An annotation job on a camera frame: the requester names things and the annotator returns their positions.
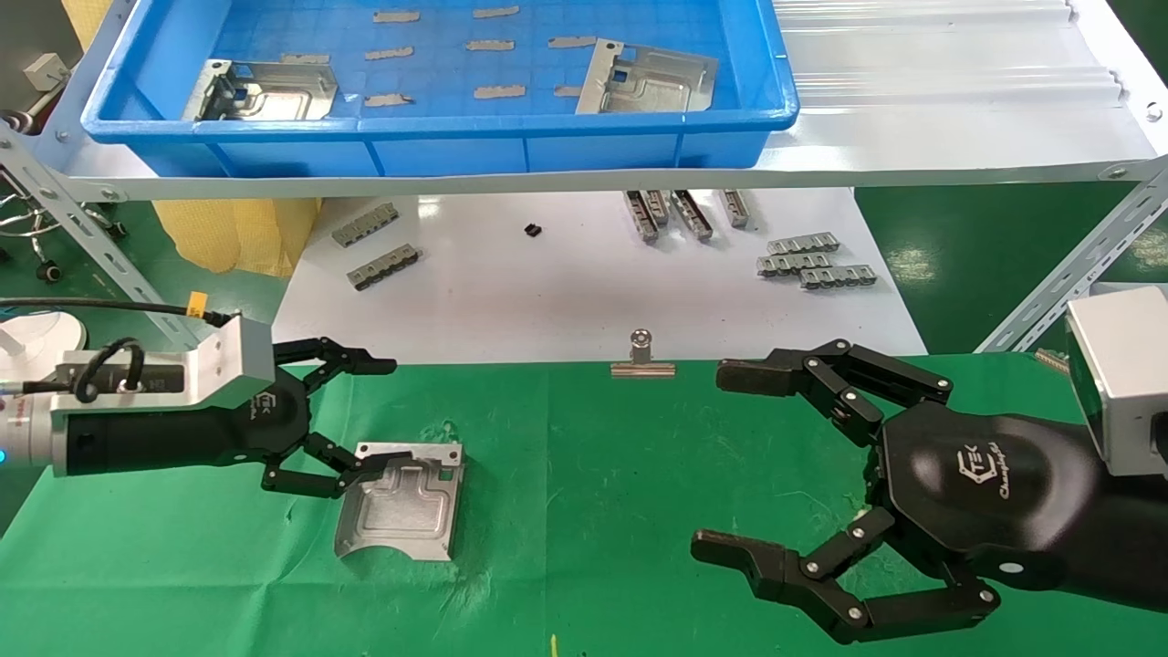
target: metal stand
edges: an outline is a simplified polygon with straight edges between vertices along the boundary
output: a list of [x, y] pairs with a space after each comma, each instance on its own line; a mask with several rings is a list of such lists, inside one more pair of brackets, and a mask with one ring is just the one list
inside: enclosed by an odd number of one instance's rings
[[[42, 136], [19, 136], [0, 125], [0, 167], [12, 172], [130, 298], [154, 303], [161, 302], [158, 293], [85, 216], [82, 202], [1146, 181], [978, 351], [1029, 347], [1058, 319], [1066, 303], [1085, 295], [1163, 210], [1168, 122], [1161, 119], [1162, 108], [1168, 106], [1168, 88], [1105, 0], [995, 0], [988, 5], [983, 0], [937, 0], [927, 11], [876, 0], [861, 12], [863, 15], [850, 18], [837, 16], [830, 7], [809, 8], [813, 11], [795, 11], [783, 2], [776, 7], [797, 67], [797, 82], [840, 83], [802, 87], [804, 112], [795, 129], [773, 134], [758, 165], [750, 170], [468, 178], [161, 178], [126, 147], [92, 143], [81, 126], [82, 110], [113, 44], [131, 12], [137, 11], [134, 0], [113, 4]], [[877, 37], [864, 29], [864, 21], [875, 15], [892, 21], [889, 25], [894, 28], [897, 21], [912, 27], [890, 29]], [[825, 25], [839, 29], [825, 30]], [[936, 26], [945, 39], [937, 39], [925, 29], [929, 26]], [[1018, 43], [1027, 48], [1020, 49]], [[919, 57], [925, 44], [937, 50], [929, 65]], [[882, 53], [878, 62], [848, 58], [849, 53], [875, 47]], [[1041, 75], [1024, 72], [1037, 61], [1043, 62]], [[897, 90], [892, 101], [888, 89]], [[985, 111], [989, 105], [995, 111]], [[840, 111], [841, 106], [847, 110]], [[1041, 130], [1035, 127], [1036, 116], [1043, 117]], [[153, 319], [175, 343], [195, 344], [194, 336], [174, 318]]]

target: green mat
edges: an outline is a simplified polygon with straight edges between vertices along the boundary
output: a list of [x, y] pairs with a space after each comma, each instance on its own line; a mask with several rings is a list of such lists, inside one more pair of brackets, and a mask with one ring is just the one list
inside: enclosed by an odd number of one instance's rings
[[[918, 361], [952, 406], [1078, 416], [1026, 355]], [[1162, 652], [1168, 618], [1000, 589], [972, 631], [837, 646], [741, 574], [689, 556], [710, 527], [806, 551], [861, 506], [862, 450], [801, 400], [719, 393], [714, 364], [613, 381], [603, 364], [405, 367], [339, 379], [317, 428], [440, 441], [470, 458], [453, 563], [343, 562], [339, 502], [259, 490], [260, 468], [43, 478], [0, 541], [0, 655], [548, 656]], [[846, 585], [930, 586], [888, 548]]]

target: stamped metal plate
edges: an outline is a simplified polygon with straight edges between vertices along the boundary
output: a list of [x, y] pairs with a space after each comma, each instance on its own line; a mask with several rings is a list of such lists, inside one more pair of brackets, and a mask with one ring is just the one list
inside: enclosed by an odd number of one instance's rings
[[345, 493], [333, 549], [338, 556], [391, 547], [415, 561], [450, 561], [458, 490], [465, 468], [460, 443], [360, 443], [356, 455], [410, 451], [380, 479]]

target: blue bin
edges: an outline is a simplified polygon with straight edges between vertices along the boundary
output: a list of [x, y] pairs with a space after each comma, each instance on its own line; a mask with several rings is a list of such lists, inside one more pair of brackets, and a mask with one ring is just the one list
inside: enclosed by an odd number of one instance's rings
[[[517, 5], [474, 19], [474, 8]], [[417, 11], [380, 23], [377, 11]], [[718, 60], [701, 112], [576, 115], [557, 85], [583, 83], [597, 35]], [[514, 50], [468, 51], [479, 39]], [[366, 53], [413, 46], [409, 57]], [[183, 122], [206, 60], [278, 62], [327, 54], [340, 91], [321, 120]], [[473, 89], [523, 84], [519, 98]], [[364, 106], [405, 94], [412, 105]], [[82, 116], [90, 136], [125, 144], [167, 177], [431, 177], [752, 166], [799, 113], [770, 0], [138, 0]]]

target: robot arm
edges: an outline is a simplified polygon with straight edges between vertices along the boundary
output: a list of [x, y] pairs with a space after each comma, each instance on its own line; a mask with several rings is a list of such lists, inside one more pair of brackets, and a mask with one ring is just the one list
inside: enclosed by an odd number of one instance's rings
[[[871, 511], [809, 554], [698, 531], [691, 554], [742, 570], [755, 595], [804, 610], [840, 643], [980, 623], [983, 580], [1168, 611], [1168, 480], [1113, 477], [1084, 426], [957, 413], [941, 376], [844, 340], [723, 361], [718, 387], [801, 395], [856, 445]], [[908, 407], [884, 421], [860, 389]], [[937, 590], [861, 601], [837, 579], [881, 544]]]
[[[304, 381], [278, 367], [308, 359], [322, 365]], [[359, 459], [310, 430], [308, 396], [340, 373], [396, 368], [327, 338], [272, 346], [270, 327], [242, 317], [186, 353], [68, 352], [58, 392], [0, 396], [0, 466], [76, 476], [258, 462], [264, 490], [335, 498], [411, 455]], [[300, 449], [336, 475], [284, 470]]]

